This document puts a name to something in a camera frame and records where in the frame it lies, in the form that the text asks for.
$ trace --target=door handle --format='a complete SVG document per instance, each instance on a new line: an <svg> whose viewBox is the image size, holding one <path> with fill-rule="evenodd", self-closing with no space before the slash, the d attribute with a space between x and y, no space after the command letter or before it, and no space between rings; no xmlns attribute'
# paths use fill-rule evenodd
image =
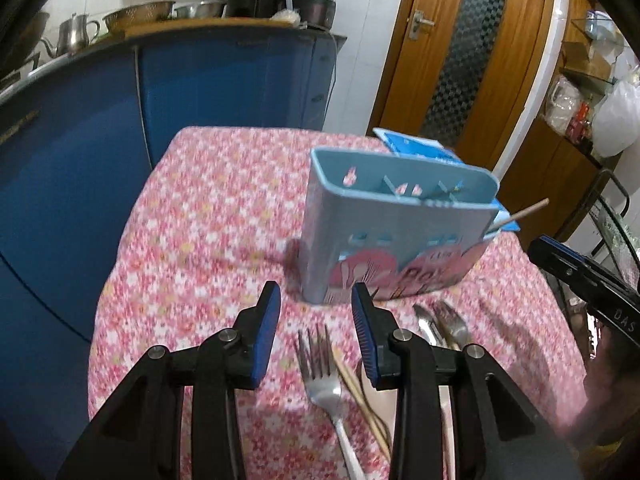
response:
<svg viewBox="0 0 640 480"><path fill-rule="evenodd" d="M435 24L436 24L435 22L432 22L431 20L427 20L424 17L424 12L422 12L421 10L415 10L414 16L412 17L412 20L411 20L411 30L409 31L409 39L413 41L418 39L418 33L420 32L421 25L429 25L430 27L433 27Z"/></svg>

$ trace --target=metal colander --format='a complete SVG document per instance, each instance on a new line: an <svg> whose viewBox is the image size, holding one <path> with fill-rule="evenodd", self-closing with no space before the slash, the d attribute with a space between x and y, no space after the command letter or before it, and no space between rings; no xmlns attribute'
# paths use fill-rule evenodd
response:
<svg viewBox="0 0 640 480"><path fill-rule="evenodd" d="M174 3L173 0L161 0L125 7L107 14L103 20L109 32L120 32L143 23L162 22L171 16Z"/></svg>

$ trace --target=spoon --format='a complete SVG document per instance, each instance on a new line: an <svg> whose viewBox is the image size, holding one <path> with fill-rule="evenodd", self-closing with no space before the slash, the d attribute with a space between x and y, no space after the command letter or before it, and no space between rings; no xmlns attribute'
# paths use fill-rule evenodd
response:
<svg viewBox="0 0 640 480"><path fill-rule="evenodd" d="M429 311L418 303L414 304L415 316L418 318L418 326L427 343L431 346L446 347L447 342L438 328L438 321L429 313Z"/></svg>
<svg viewBox="0 0 640 480"><path fill-rule="evenodd" d="M460 350L472 343L465 320L446 300L440 300L436 309L441 312L441 315L438 316L438 321L442 327L442 334L454 350Z"/></svg>

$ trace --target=white plastic bag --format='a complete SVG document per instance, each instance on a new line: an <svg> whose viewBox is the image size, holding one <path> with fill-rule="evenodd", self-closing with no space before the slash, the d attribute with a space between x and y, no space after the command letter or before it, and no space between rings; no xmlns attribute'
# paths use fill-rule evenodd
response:
<svg viewBox="0 0 640 480"><path fill-rule="evenodd" d="M593 147L613 156L631 146L640 134L640 84L638 67L618 81L598 105L591 123Z"/></svg>
<svg viewBox="0 0 640 480"><path fill-rule="evenodd" d="M582 94L563 75L556 78L555 84L546 96L544 119L556 134L563 136L571 118L578 113L582 104Z"/></svg>
<svg viewBox="0 0 640 480"><path fill-rule="evenodd" d="M295 10L279 10L270 17L270 20L275 20L277 22L287 22L290 23L293 27L297 27L300 25L300 15Z"/></svg>

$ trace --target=kettle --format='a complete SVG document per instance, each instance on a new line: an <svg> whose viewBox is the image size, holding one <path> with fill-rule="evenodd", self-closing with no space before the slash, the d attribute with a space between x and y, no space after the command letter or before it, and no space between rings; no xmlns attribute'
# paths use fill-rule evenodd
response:
<svg viewBox="0 0 640 480"><path fill-rule="evenodd" d="M96 20L87 21L86 18L86 14L76 15L73 13L71 18L62 22L58 33L58 44L55 48L53 48L51 42L46 38L40 39L47 49L49 57L59 57L67 52L70 54L80 52L85 47L88 47L89 43L98 37L98 33L100 32L100 23ZM86 26L89 23L95 23L95 26L97 27L94 36L90 40L86 33Z"/></svg>

